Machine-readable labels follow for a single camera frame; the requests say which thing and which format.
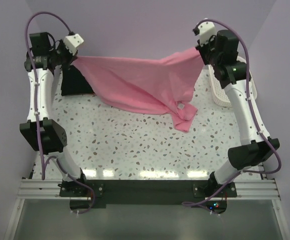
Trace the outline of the pink t shirt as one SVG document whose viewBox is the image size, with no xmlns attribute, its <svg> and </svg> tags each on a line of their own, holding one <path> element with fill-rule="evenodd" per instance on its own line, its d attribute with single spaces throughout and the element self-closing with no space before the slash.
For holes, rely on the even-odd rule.
<svg viewBox="0 0 290 240">
<path fill-rule="evenodd" d="M 187 133 L 198 109 L 190 102 L 204 63 L 189 48 L 161 59 L 80 56 L 74 66 L 107 105 L 138 114 L 170 114 Z"/>
</svg>

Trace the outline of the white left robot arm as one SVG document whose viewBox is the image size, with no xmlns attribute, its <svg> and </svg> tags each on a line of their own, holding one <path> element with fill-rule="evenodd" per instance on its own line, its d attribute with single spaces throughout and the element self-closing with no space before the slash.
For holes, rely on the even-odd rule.
<svg viewBox="0 0 290 240">
<path fill-rule="evenodd" d="M 30 34 L 29 39 L 31 48 L 26 53 L 24 68 L 30 84 L 30 107 L 26 122 L 19 125 L 20 133 L 39 153 L 43 179 L 48 163 L 53 161 L 62 174 L 63 184 L 71 185 L 71 191 L 77 196 L 84 196 L 89 184 L 67 148 L 66 130 L 52 114 L 55 69 L 69 68 L 84 40 L 73 32 L 58 45 L 50 43 L 53 36 L 48 32 Z"/>
</svg>

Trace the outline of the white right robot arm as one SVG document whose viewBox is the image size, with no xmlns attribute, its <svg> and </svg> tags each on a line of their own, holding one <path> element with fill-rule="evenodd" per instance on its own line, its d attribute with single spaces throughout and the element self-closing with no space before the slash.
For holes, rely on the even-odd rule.
<svg viewBox="0 0 290 240">
<path fill-rule="evenodd" d="M 228 160 L 209 176 L 206 189 L 220 196 L 241 172 L 265 162 L 280 147 L 267 131 L 252 91 L 247 62 L 238 60 L 239 39 L 229 30 L 194 30 L 199 36 L 196 49 L 205 65 L 210 65 L 233 109 L 240 135 L 240 146 L 227 151 Z"/>
</svg>

